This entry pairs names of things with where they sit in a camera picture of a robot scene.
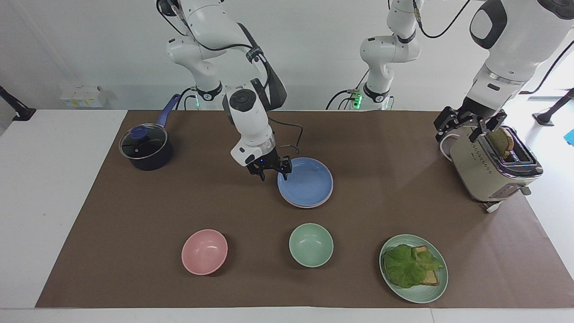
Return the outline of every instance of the green indicator light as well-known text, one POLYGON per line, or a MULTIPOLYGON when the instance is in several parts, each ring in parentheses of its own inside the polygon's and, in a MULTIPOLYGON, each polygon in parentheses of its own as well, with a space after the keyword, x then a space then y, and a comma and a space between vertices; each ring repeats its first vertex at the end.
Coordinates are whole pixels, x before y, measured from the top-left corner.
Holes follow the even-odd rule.
POLYGON ((358 94, 358 95, 357 95, 357 98, 355 99, 355 103, 353 104, 353 107, 354 107, 355 109, 360 109, 360 103, 361 103, 361 101, 363 101, 363 96, 360 95, 360 94, 358 94))

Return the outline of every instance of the white wall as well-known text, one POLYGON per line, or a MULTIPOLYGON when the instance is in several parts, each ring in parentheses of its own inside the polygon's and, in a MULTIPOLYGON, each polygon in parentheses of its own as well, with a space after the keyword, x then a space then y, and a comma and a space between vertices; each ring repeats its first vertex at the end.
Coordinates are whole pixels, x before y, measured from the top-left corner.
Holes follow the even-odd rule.
MULTIPOLYGON (((462 0, 427 1, 429 33, 442 31, 462 0)), ((194 84, 166 56, 175 31, 155 0, 2 0, 0 82, 30 106, 62 108, 60 89, 98 85, 112 109, 159 109, 194 84)), ((444 37, 421 36, 421 57, 395 64, 396 109, 441 110, 458 105, 488 52, 468 25, 482 3, 473 1, 444 37)), ((323 109, 337 91, 354 87, 367 67, 359 56, 366 37, 390 34, 384 0, 226 0, 226 12, 244 23, 265 50, 289 93, 286 109, 323 109)), ((214 60, 224 83, 254 76, 242 54, 214 60)))
POLYGON ((572 77, 572 71, 574 71, 574 55, 572 52, 574 52, 574 46, 569 50, 570 54, 566 54, 565 58, 561 60, 560 65, 554 68, 554 71, 542 86, 541 92, 555 89, 571 89, 574 87, 574 78, 572 77))
POLYGON ((14 110, 5 104, 4 101, 0 102, 0 136, 8 128, 14 116, 14 110))

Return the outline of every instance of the pink bowl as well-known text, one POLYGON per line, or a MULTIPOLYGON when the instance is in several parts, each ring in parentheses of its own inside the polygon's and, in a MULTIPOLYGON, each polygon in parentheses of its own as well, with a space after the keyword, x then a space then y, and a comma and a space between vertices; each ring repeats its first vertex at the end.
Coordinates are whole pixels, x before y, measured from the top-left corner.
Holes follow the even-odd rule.
POLYGON ((227 257, 227 240, 212 229, 197 231, 181 250, 181 262, 194 275, 209 275, 221 267, 227 257))

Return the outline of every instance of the brown paper mat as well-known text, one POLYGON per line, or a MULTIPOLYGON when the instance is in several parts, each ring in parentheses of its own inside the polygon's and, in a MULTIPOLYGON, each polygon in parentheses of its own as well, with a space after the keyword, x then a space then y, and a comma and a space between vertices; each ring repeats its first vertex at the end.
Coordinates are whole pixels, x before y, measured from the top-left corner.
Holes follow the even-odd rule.
MULTIPOLYGON (((117 142, 157 113, 128 112, 37 307, 574 307, 574 282, 526 199, 485 214, 440 155, 436 113, 271 113, 303 124, 302 155, 333 174, 331 199, 311 210, 285 202, 272 172, 262 183, 235 164, 239 134, 218 111, 174 112, 172 161, 136 170, 117 142), (317 269, 289 253, 306 222, 335 242, 317 269), (193 276, 181 247, 205 228, 225 235, 229 254, 213 275, 193 276), (434 303, 408 303, 381 277, 381 246, 401 233, 429 240, 448 264, 434 303)), ((279 145, 295 141, 296 129, 272 126, 279 145)))

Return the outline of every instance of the blue pot handle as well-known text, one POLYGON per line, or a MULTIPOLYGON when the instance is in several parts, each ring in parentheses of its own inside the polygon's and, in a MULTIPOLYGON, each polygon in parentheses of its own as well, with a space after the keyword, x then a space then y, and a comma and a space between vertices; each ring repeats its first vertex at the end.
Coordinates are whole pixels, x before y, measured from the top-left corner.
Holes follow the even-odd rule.
POLYGON ((157 119, 156 122, 157 124, 159 124, 162 127, 165 127, 166 122, 168 122, 169 113, 173 110, 173 107, 175 107, 176 104, 179 102, 180 97, 181 96, 179 94, 174 94, 172 96, 171 100, 169 100, 168 104, 161 111, 160 117, 157 119))

